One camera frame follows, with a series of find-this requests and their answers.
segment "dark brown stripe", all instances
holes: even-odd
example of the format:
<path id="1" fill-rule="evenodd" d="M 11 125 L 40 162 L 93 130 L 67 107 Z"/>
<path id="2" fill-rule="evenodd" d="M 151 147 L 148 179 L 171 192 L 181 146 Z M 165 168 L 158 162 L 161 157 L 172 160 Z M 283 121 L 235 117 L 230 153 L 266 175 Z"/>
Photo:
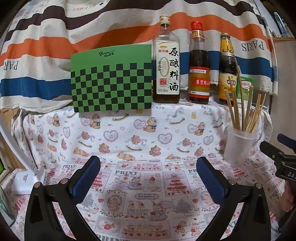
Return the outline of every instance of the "dark brown stripe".
<path id="1" fill-rule="evenodd" d="M 12 34 L 14 31 L 17 30 L 26 30 L 28 26 L 30 25 L 36 25 L 40 26 L 41 22 L 45 19 L 60 19 L 65 23 L 67 30 L 73 30 L 76 28 L 79 28 L 83 25 L 88 24 L 92 20 L 99 17 L 102 13 L 112 11 L 112 10 L 119 10 L 119 9 L 145 9 L 145 10 L 158 10 L 164 7 L 167 3 L 169 3 L 171 0 L 153 0 L 153 1 L 139 1 L 139 0 L 128 0 L 128 1 L 122 1 L 122 0 L 110 0 L 107 5 L 102 8 L 101 10 L 97 12 L 93 12 L 87 15 L 69 18 L 65 16 L 65 10 L 64 8 L 60 6 L 49 6 L 47 7 L 43 13 L 35 13 L 31 18 L 21 19 L 15 29 L 8 31 L 5 41 L 8 41 L 11 39 Z M 240 16 L 244 12 L 252 12 L 254 13 L 253 8 L 250 4 L 244 1 L 240 1 L 237 5 L 232 6 L 229 5 L 224 0 L 184 0 L 185 2 L 189 4 L 198 4 L 201 2 L 212 2 L 217 5 L 220 5 L 224 7 L 227 11 L 232 13 L 234 16 Z M 263 24 L 263 21 L 259 15 L 256 15 L 257 19 L 260 24 Z"/>

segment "glass bottle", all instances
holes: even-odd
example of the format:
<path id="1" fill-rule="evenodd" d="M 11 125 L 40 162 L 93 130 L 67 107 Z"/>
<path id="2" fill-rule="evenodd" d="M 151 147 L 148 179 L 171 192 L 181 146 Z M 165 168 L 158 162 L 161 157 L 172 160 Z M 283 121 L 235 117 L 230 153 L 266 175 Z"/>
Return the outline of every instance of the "glass bottle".
<path id="1" fill-rule="evenodd" d="M 197 104 L 208 104 L 210 96 L 210 62 L 202 24 L 198 21 L 191 22 L 191 30 L 189 101 Z"/>
<path id="2" fill-rule="evenodd" d="M 223 105 L 227 105 L 224 89 L 227 90 L 231 105 L 233 105 L 229 78 L 231 79 L 234 94 L 236 94 L 237 68 L 235 65 L 234 50 L 230 40 L 230 35 L 228 33 L 222 33 L 219 65 L 219 103 Z"/>
<path id="3" fill-rule="evenodd" d="M 160 33 L 152 40 L 153 101 L 177 104 L 180 100 L 180 40 L 170 30 L 170 17 L 160 16 Z"/>

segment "checkerboard pattern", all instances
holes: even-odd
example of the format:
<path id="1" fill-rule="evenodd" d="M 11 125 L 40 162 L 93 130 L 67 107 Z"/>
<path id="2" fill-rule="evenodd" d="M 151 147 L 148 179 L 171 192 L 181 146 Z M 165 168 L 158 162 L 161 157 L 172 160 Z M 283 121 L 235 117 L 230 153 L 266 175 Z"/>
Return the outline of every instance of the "checkerboard pattern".
<path id="1" fill-rule="evenodd" d="M 151 108 L 151 62 L 95 66 L 71 72 L 75 112 Z"/>

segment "striped curtain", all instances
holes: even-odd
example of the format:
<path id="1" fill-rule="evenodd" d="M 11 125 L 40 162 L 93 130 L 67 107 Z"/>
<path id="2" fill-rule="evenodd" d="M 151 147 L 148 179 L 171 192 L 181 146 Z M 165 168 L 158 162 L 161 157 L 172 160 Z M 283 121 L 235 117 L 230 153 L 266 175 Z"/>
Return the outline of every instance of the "striped curtain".
<path id="1" fill-rule="evenodd" d="M 231 36 L 243 76 L 275 93 L 272 44 L 252 0 L 31 0 L 0 39 L 0 105 L 48 112 L 72 101 L 70 57 L 112 45 L 149 44 L 159 16 L 180 38 L 181 89 L 188 87 L 191 21 L 203 24 L 211 83 L 218 83 L 220 34 Z"/>

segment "screw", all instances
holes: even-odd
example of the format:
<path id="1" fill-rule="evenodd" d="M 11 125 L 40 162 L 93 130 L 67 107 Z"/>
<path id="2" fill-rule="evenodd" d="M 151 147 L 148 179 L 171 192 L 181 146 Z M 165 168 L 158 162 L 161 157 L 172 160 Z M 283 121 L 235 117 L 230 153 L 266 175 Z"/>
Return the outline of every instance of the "screw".
<path id="1" fill-rule="evenodd" d="M 36 183 L 34 184 L 34 187 L 38 188 L 38 187 L 40 187 L 40 185 L 41 185 L 40 182 L 36 182 Z"/>
<path id="2" fill-rule="evenodd" d="M 60 180 L 61 184 L 66 184 L 69 181 L 68 178 L 63 178 L 62 180 Z"/>
<path id="3" fill-rule="evenodd" d="M 262 188 L 262 185 L 261 185 L 261 183 L 256 183 L 255 184 L 255 187 L 257 187 L 258 189 L 260 189 L 260 188 Z"/>
<path id="4" fill-rule="evenodd" d="M 235 184 L 237 183 L 237 182 L 236 182 L 235 180 L 233 180 L 233 179 L 229 179 L 228 182 L 229 182 L 229 184 L 231 184 L 231 185 L 235 185 Z"/>

